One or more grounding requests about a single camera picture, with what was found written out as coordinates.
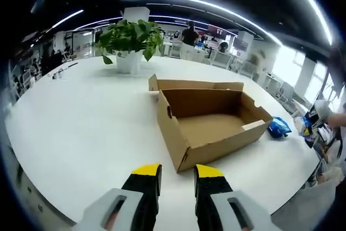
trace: potted plant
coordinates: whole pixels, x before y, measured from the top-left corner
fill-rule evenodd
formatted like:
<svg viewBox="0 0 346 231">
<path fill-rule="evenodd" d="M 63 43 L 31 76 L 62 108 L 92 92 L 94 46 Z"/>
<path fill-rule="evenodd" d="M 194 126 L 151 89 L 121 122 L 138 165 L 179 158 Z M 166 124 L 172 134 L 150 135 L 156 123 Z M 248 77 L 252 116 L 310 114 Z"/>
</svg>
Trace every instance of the potted plant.
<svg viewBox="0 0 346 231">
<path fill-rule="evenodd" d="M 121 20 L 108 27 L 108 32 L 100 35 L 97 46 L 107 53 L 116 55 L 118 72 L 137 73 L 142 55 L 149 61 L 156 48 L 163 43 L 161 30 L 154 22 L 138 20 L 138 23 Z M 102 55 L 105 64 L 113 61 Z"/>
</svg>

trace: box lid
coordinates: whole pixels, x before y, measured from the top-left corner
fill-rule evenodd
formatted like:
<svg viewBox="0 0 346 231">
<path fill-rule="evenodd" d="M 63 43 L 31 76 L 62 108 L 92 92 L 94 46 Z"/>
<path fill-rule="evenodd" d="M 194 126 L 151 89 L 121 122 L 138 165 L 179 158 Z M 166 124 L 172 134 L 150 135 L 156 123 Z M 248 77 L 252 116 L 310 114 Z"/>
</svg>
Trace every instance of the box lid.
<svg viewBox="0 0 346 231">
<path fill-rule="evenodd" d="M 242 82 L 207 82 L 184 80 L 159 80 L 156 75 L 149 78 L 149 91 L 164 89 L 230 89 L 243 91 Z"/>
</svg>

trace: cardboard box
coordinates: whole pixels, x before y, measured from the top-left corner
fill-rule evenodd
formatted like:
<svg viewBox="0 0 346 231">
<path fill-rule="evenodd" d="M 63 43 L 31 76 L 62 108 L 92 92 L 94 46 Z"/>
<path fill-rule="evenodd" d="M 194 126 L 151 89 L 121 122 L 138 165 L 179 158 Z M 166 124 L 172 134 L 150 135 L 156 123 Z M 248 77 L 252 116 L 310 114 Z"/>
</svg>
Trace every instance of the cardboard box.
<svg viewBox="0 0 346 231">
<path fill-rule="evenodd" d="M 176 171 L 205 164 L 258 140 L 272 117 L 239 82 L 149 79 L 159 90 L 157 121 Z"/>
</svg>

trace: white flower pot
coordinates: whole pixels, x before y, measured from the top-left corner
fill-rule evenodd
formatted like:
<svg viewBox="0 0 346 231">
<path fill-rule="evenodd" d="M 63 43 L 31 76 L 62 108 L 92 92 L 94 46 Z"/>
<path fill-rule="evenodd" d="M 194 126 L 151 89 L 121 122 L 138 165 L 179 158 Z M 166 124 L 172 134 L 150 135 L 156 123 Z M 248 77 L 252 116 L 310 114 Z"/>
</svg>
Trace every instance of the white flower pot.
<svg viewBox="0 0 346 231">
<path fill-rule="evenodd" d="M 118 73 L 137 74 L 141 67 L 143 51 L 128 53 L 127 51 L 117 52 Z"/>
</svg>

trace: chair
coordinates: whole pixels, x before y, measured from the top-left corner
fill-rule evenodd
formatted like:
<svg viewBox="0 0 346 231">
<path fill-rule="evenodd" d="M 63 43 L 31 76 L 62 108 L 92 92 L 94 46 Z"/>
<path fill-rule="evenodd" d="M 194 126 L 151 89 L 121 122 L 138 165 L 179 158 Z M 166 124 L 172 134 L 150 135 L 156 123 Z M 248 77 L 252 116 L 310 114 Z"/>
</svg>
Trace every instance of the chair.
<svg viewBox="0 0 346 231">
<path fill-rule="evenodd" d="M 244 61 L 238 58 L 237 56 L 233 55 L 233 60 L 230 63 L 230 70 L 238 73 L 240 68 L 242 67 Z"/>
<path fill-rule="evenodd" d="M 256 71 L 257 71 L 257 66 L 253 65 L 252 63 L 248 61 L 244 61 L 238 73 L 248 78 L 253 78 Z"/>
<path fill-rule="evenodd" d="M 293 102 L 293 94 L 294 88 L 287 82 L 284 82 L 274 97 L 292 117 L 298 114 L 298 109 Z"/>
<path fill-rule="evenodd" d="M 229 70 L 232 56 L 224 52 L 215 51 L 213 58 L 210 60 L 210 65 Z"/>
<path fill-rule="evenodd" d="M 284 82 L 275 96 L 279 103 L 287 103 L 292 101 L 293 93 L 294 88 L 287 82 Z"/>
<path fill-rule="evenodd" d="M 28 89 L 30 87 L 30 70 L 26 71 L 23 74 L 23 87 L 24 89 Z"/>
<path fill-rule="evenodd" d="M 169 57 L 172 58 L 180 58 L 180 48 L 181 48 L 181 43 L 178 42 L 172 42 L 172 46 L 169 50 Z"/>
</svg>

